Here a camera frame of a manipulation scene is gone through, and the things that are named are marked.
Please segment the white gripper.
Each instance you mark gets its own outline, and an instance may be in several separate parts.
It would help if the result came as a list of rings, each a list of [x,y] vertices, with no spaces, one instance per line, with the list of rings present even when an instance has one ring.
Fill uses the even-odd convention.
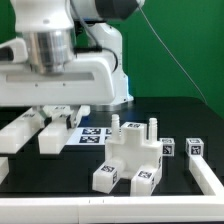
[[[114,62],[106,58],[75,58],[64,73],[37,74],[25,65],[0,65],[0,106],[34,106],[45,128],[50,117],[42,105],[91,105],[115,98],[112,81]],[[66,128],[76,128],[82,107],[71,106]]]

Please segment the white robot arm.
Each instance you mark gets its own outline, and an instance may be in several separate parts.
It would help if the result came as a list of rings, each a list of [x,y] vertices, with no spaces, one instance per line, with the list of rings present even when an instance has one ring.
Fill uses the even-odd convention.
[[[120,78],[122,36],[108,25],[139,11],[145,0],[9,0],[16,37],[0,44],[0,106],[71,108],[76,127],[81,107],[130,99]]]

